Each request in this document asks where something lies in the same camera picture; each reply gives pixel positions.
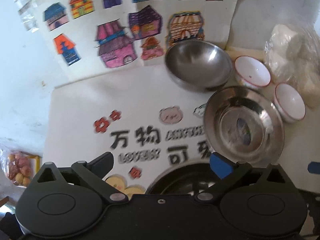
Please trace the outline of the plastic bag of white goods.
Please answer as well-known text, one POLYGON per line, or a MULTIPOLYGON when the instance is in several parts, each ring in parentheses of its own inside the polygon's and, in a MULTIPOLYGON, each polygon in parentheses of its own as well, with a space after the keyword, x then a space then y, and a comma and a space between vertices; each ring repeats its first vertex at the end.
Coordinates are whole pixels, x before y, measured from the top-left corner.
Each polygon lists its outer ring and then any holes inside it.
POLYGON ((313 28, 276 24, 264 61, 273 83, 288 83, 309 108, 319 107, 319 36, 313 28))

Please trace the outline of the white bowl red rim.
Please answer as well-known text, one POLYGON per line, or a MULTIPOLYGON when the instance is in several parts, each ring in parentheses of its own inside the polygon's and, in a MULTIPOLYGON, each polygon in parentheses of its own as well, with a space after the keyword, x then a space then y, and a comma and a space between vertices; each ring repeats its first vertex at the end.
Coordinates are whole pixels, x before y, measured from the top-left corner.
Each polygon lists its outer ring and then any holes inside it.
POLYGON ((239 56, 234 61, 235 79, 245 87, 261 90, 271 83, 271 74, 259 60, 250 56, 239 56))
POLYGON ((305 117, 305 103, 301 95, 287 83, 279 83, 275 86, 273 103, 285 122, 294 123, 305 117))

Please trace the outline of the shallow stainless steel plate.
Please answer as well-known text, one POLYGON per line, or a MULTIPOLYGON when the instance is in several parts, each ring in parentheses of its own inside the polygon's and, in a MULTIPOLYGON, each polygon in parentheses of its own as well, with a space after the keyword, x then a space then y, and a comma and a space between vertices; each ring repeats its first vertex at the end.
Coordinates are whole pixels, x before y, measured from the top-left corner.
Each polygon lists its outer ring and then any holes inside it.
POLYGON ((214 93, 206 104, 203 125, 211 152, 234 163, 266 167, 277 162, 284 148, 284 124, 275 105, 246 87, 214 93))

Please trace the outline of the poster with coloured houses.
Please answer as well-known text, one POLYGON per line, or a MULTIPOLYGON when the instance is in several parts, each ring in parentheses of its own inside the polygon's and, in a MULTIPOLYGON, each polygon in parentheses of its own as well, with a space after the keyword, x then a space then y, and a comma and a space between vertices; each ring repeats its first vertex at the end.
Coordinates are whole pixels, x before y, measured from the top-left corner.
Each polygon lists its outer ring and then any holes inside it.
POLYGON ((224 47, 238 0, 14 0, 69 80, 161 63, 185 40, 224 47))

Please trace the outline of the bag of fruit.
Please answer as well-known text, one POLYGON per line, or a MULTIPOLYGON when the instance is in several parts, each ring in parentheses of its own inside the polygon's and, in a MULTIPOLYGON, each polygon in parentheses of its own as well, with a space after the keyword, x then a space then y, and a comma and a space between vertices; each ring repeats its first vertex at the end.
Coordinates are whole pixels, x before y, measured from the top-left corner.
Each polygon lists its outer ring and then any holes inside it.
POLYGON ((1 144, 1 170, 15 186, 28 187, 40 169, 41 156, 13 150, 1 144))

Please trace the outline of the deep stainless steel bowl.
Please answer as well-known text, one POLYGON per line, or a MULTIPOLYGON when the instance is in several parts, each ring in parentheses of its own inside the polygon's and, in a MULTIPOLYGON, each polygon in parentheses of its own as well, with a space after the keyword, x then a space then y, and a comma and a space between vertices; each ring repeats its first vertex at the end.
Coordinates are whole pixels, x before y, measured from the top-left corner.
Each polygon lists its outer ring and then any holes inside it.
POLYGON ((230 56, 206 41, 187 40, 170 47, 165 66, 171 79, 188 90, 215 90, 224 86, 232 75, 230 56))

